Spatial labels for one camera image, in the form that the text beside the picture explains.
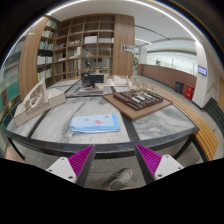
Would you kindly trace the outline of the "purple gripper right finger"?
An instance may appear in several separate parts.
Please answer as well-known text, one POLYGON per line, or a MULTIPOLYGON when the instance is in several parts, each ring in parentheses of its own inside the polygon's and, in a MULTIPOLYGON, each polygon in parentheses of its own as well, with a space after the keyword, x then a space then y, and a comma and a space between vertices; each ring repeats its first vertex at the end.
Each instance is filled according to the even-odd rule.
POLYGON ((139 144, 135 145, 135 155, 147 184, 183 169, 169 154, 160 155, 139 144))

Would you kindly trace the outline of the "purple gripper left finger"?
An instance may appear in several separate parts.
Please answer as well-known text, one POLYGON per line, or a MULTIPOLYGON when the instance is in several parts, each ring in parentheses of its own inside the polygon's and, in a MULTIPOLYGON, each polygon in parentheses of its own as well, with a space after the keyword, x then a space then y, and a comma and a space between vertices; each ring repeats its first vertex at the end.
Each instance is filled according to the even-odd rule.
POLYGON ((83 187, 94 157, 95 146, 91 145, 70 157, 60 157, 47 171, 83 187))

